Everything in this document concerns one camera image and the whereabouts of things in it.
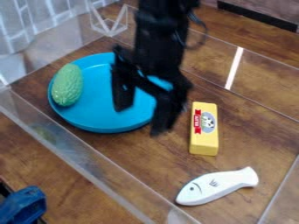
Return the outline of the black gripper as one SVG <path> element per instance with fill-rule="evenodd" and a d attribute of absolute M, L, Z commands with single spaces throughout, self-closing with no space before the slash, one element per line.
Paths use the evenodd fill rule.
<path fill-rule="evenodd" d="M 151 136 L 168 131 L 180 116 L 192 84 L 180 72 L 188 32 L 185 13 L 135 14 L 135 47 L 113 46 L 112 98 L 116 112 L 133 105 L 136 88 L 156 96 Z M 172 90 L 161 90 L 149 75 L 168 81 Z"/>

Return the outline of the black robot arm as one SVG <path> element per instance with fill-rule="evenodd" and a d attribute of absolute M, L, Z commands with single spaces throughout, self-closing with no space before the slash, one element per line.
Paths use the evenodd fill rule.
<path fill-rule="evenodd" d="M 117 112 L 133 104 L 137 89 L 156 99 L 151 135 L 173 127 L 191 81 L 180 71 L 192 9 L 199 0 L 139 0 L 135 48 L 113 46 L 112 96 Z"/>

